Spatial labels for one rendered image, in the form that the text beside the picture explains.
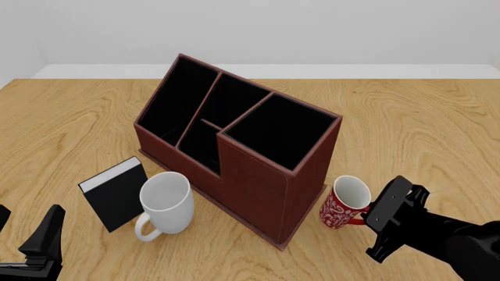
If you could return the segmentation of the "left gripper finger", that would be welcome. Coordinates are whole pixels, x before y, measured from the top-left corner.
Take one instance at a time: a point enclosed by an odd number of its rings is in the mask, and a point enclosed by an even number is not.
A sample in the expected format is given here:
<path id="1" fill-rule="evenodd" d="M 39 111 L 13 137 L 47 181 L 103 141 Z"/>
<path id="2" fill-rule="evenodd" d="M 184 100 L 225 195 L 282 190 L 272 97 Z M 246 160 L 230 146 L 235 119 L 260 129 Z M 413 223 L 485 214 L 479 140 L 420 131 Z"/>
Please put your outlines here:
<path id="1" fill-rule="evenodd" d="M 4 228 L 7 223 L 9 217 L 11 215 L 11 211 L 5 207 L 4 205 L 0 205 L 0 232 Z"/>
<path id="2" fill-rule="evenodd" d="M 66 211 L 53 205 L 31 236 L 19 247 L 26 259 L 62 261 L 61 235 Z"/>

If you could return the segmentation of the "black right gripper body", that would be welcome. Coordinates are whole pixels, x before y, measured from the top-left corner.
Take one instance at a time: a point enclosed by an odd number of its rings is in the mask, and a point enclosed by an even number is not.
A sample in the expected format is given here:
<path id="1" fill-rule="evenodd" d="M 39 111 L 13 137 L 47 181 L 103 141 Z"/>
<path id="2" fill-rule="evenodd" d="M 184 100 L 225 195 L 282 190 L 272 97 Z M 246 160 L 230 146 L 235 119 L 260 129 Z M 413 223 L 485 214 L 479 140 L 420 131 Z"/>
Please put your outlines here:
<path id="1" fill-rule="evenodd" d="M 378 198 L 370 203 L 366 225 L 375 232 L 375 244 L 366 253 L 378 263 L 398 250 L 409 239 L 418 214 L 424 212 L 430 194 L 425 187 L 386 186 Z"/>

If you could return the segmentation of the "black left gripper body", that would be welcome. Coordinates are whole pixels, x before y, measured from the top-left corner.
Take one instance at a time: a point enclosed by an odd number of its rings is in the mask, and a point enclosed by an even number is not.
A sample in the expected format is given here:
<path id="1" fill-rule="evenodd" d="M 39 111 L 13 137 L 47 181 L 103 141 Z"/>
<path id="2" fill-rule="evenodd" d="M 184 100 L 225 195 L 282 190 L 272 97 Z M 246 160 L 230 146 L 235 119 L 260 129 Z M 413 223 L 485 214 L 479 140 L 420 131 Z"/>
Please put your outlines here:
<path id="1" fill-rule="evenodd" d="M 0 262 L 0 281 L 56 281 L 62 268 L 59 261 L 43 265 Z"/>

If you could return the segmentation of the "red patterned mug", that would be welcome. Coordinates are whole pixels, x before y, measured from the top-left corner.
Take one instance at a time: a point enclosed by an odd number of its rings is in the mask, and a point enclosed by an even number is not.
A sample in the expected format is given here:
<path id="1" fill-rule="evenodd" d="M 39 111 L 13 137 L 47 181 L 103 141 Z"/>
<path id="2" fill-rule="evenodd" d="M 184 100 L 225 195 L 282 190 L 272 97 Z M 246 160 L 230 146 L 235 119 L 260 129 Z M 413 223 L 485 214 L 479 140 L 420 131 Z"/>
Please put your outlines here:
<path id="1" fill-rule="evenodd" d="M 370 189 L 358 177 L 339 176 L 320 208 L 320 219 L 333 229 L 348 224 L 362 226 L 364 220 L 356 216 L 369 210 L 371 199 Z"/>

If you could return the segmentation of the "white mug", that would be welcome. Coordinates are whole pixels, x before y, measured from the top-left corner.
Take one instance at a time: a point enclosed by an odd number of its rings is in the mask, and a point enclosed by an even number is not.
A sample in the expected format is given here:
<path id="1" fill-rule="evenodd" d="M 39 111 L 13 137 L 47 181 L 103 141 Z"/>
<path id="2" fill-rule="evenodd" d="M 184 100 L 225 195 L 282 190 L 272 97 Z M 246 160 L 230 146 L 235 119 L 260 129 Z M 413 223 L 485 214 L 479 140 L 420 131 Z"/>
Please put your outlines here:
<path id="1" fill-rule="evenodd" d="M 154 175 L 141 188 L 139 199 L 144 209 L 135 224 L 139 240 L 149 242 L 162 233 L 184 231 L 194 214 L 190 182 L 180 173 Z"/>

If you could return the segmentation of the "red-brown desk caddy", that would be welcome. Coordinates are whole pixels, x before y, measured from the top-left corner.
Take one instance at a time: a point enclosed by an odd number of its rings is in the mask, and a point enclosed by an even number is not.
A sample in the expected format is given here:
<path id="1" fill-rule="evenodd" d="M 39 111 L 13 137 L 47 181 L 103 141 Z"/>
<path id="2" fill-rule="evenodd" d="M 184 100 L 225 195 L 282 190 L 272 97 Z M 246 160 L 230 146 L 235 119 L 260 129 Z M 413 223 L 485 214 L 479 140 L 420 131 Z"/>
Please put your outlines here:
<path id="1" fill-rule="evenodd" d="M 325 189 L 341 122 L 181 54 L 134 128 L 142 154 L 284 249 Z"/>

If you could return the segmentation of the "black book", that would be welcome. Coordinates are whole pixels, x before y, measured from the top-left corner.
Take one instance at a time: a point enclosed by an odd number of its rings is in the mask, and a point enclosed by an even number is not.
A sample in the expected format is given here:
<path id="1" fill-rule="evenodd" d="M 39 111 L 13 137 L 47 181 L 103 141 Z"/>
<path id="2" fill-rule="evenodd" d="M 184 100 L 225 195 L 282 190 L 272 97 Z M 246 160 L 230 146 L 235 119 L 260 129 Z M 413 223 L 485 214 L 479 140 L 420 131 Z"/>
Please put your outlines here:
<path id="1" fill-rule="evenodd" d="M 144 211 L 139 194 L 147 180 L 141 161 L 132 156 L 79 183 L 78 187 L 111 233 Z"/>

